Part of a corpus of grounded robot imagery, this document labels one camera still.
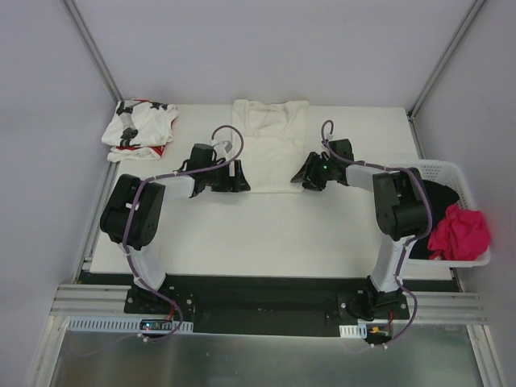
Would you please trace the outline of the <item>cream white t shirt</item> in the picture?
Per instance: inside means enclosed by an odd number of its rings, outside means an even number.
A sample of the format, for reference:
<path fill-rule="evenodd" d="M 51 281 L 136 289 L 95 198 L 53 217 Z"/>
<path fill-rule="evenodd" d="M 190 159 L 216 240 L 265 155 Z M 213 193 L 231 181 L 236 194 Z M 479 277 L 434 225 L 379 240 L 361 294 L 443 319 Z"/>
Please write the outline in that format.
<path fill-rule="evenodd" d="M 231 125 L 243 135 L 239 156 L 253 194 L 299 194 L 291 179 L 306 159 L 307 100 L 265 104 L 237 99 Z"/>

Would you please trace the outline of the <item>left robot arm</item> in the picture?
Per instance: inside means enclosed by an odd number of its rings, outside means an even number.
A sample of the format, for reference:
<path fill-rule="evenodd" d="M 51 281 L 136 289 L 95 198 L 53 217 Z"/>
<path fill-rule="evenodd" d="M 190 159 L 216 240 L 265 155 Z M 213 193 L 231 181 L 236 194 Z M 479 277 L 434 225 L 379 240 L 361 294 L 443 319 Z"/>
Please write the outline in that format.
<path fill-rule="evenodd" d="M 101 231 L 122 250 L 135 284 L 146 290 L 142 303 L 154 314 L 165 312 L 171 298 L 161 288 L 166 273 L 152 248 L 163 204 L 194 198 L 206 188 L 230 194 L 251 190 L 240 160 L 217 156 L 212 145 L 195 144 L 189 159 L 166 177 L 144 181 L 123 174 L 102 212 Z"/>

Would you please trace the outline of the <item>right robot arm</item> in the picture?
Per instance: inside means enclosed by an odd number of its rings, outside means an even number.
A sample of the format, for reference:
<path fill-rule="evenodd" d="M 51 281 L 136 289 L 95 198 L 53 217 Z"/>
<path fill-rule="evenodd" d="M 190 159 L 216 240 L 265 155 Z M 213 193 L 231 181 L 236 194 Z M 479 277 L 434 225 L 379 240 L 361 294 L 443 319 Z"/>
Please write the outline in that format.
<path fill-rule="evenodd" d="M 335 181 L 372 193 L 377 226 L 384 238 L 369 276 L 375 291 L 363 297 L 363 308 L 368 316 L 381 318 L 392 307 L 387 293 L 401 288 L 404 263 L 415 241 L 431 230 L 430 200 L 417 169 L 355 161 L 347 139 L 322 144 L 326 150 L 311 152 L 291 181 L 312 191 L 322 191 L 327 182 Z"/>

